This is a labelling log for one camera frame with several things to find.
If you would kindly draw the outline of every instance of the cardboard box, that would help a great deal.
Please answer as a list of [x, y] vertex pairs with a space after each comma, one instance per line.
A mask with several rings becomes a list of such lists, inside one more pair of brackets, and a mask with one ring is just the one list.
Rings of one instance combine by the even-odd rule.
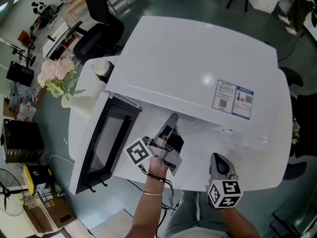
[[32, 209], [28, 207], [24, 207], [25, 214], [27, 215], [27, 219], [33, 229], [39, 234], [45, 234], [52, 232], [51, 224], [49, 218], [42, 211], [40, 206], [36, 206]]
[[67, 226], [76, 220], [62, 197], [42, 202], [40, 199], [31, 199], [32, 206], [25, 206], [25, 215], [34, 231], [38, 234], [47, 234]]
[[51, 221], [58, 229], [63, 228], [76, 220], [75, 216], [70, 211], [68, 205], [62, 197], [56, 197], [45, 201], [43, 205], [46, 208]]

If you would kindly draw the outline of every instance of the green floor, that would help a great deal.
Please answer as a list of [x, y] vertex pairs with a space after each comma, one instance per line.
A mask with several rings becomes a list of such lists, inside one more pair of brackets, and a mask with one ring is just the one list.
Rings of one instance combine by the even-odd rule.
[[[287, 56], [296, 38], [284, 30], [285, 25], [275, 14], [254, 10], [250, 4], [249, 11], [245, 13], [244, 0], [235, 0], [230, 9], [226, 9], [228, 1], [137, 0], [118, 12], [118, 18], [125, 25], [121, 43], [128, 39], [141, 16], [169, 16], [208, 22], [233, 29], [260, 41], [269, 42], [277, 49], [279, 59]], [[317, 47], [307, 33], [298, 41], [292, 55], [280, 66], [290, 67], [302, 75], [305, 86], [292, 87], [294, 93], [317, 92]], [[68, 145], [64, 141], [68, 139], [68, 121], [69, 110], [61, 107], [60, 99], [54, 99], [51, 94], [47, 94], [41, 110], [34, 118], [34, 122], [40, 126], [46, 144], [46, 157], [61, 154], [69, 158]], [[300, 159], [292, 158], [290, 163], [301, 161], [308, 162], [303, 176], [292, 181], [283, 181], [277, 188], [245, 192], [239, 203], [238, 209], [254, 223], [262, 237], [270, 235], [269, 224], [273, 220], [272, 212], [277, 210], [280, 217], [290, 220], [296, 220], [302, 216], [317, 183], [317, 159], [304, 156]], [[52, 158], [50, 165], [57, 179], [68, 190], [72, 165], [58, 157]], [[125, 208], [134, 214], [140, 197], [139, 192], [120, 178], [113, 178], [108, 184], [107, 188], [98, 185], [97, 192], [94, 194], [85, 191], [76, 196], [68, 195], [75, 214], [88, 228], [106, 220], [107, 217], [115, 214], [117, 209]], [[129, 199], [128, 205], [123, 203], [126, 199]], [[165, 225], [160, 229], [159, 235], [162, 234]]]

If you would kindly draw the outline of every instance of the microwave window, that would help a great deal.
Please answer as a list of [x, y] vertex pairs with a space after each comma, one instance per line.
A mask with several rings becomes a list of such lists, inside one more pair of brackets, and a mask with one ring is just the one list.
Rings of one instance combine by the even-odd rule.
[[111, 149], [117, 138], [124, 119], [108, 117], [94, 145], [93, 158], [88, 174], [102, 170], [108, 160]]

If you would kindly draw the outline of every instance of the black box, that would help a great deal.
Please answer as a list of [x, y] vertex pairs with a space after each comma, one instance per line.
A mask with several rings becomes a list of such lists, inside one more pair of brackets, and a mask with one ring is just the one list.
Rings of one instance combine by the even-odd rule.
[[6, 78], [22, 85], [30, 86], [34, 78], [34, 71], [11, 61]]
[[1, 145], [6, 163], [36, 163], [44, 152], [39, 127], [33, 122], [4, 119]]

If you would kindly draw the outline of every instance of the hand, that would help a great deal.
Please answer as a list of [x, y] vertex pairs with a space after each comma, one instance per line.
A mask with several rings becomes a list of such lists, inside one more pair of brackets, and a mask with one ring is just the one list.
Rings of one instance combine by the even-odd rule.
[[159, 177], [166, 178], [168, 168], [163, 165], [163, 161], [158, 158], [150, 158], [149, 173]]

